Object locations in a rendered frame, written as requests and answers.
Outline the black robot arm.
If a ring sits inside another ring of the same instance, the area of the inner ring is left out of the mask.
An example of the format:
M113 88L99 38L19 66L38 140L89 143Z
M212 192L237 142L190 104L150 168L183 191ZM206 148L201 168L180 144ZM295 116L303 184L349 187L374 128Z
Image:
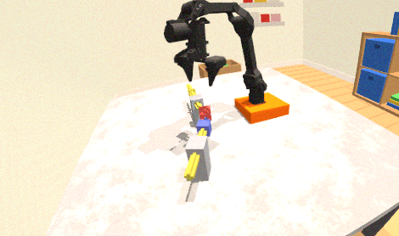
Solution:
M233 12L238 16L233 15ZM177 20L168 20L164 29L165 40L168 43L184 40L205 39L205 24L210 21L205 17L208 14L227 13L228 20L233 24L235 32L239 35L244 55L246 71L243 74L246 89L250 89L248 102L253 105L264 104L264 92L267 84L262 79L261 72L256 66L256 53L252 33L255 29L253 17L238 3L209 3L206 0L192 0L181 7ZM196 20L199 18L199 20ZM189 21L191 22L189 23ZM202 60L200 47L189 48L175 55L180 65L190 65L191 62Z

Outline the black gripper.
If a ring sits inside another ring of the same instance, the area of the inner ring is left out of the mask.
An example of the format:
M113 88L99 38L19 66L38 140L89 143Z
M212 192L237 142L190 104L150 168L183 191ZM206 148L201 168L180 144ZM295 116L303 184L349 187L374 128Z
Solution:
M186 46L189 46L189 48L194 48L199 47L201 55L202 55L202 60L196 60L194 62L201 62L205 63L205 70L208 72L208 82L209 82L209 87L213 86L214 81L216 80L217 72L222 68L224 65L227 65L227 60L225 57L222 56L209 56L207 53L207 46L206 44L209 44L208 41L205 39L194 39L194 40L188 40L188 42L185 42ZM193 68L194 68L194 62L191 62L190 65L180 65L177 62L176 57L174 56L173 58L174 63L181 66L184 70L184 73L186 77L188 78L188 82L192 82L193 79Z

